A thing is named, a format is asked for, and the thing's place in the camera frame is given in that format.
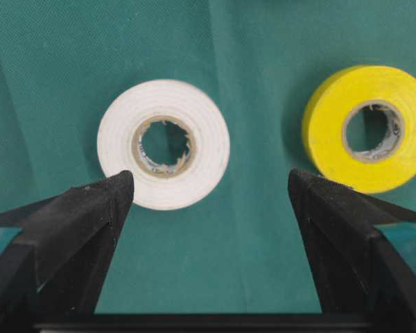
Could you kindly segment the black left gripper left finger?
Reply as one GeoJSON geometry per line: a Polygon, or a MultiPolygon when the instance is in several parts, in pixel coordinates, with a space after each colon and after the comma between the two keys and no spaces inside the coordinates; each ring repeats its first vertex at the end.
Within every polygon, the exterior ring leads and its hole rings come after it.
{"type": "Polygon", "coordinates": [[[0,213],[0,323],[92,314],[135,192],[122,171],[0,213]]]}

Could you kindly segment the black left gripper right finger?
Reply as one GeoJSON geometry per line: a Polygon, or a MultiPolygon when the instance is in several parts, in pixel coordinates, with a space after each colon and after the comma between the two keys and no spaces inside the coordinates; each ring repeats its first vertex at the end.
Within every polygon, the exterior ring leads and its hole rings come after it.
{"type": "Polygon", "coordinates": [[[379,230],[416,223],[416,212],[301,169],[288,195],[322,311],[416,323],[416,273],[379,230]]]}

